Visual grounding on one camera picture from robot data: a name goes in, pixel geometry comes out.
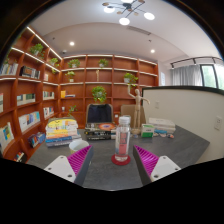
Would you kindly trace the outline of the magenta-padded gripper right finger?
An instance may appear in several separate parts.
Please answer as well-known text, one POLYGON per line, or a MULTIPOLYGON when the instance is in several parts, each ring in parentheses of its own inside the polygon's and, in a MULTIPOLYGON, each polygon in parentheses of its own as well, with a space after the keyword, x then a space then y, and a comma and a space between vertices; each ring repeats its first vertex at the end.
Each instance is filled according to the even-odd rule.
POLYGON ((180 167, 169 157, 165 155, 158 157, 137 145, 133 146, 133 156, 143 185, 157 181, 180 170, 180 167))

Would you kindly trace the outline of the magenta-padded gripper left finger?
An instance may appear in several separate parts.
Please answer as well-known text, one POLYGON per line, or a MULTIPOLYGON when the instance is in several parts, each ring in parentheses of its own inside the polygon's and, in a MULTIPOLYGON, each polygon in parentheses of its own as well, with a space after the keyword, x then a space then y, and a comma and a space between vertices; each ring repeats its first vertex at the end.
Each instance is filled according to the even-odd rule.
POLYGON ((68 157, 60 155, 45 168, 45 171, 82 186, 93 153, 93 146, 89 145, 68 157))

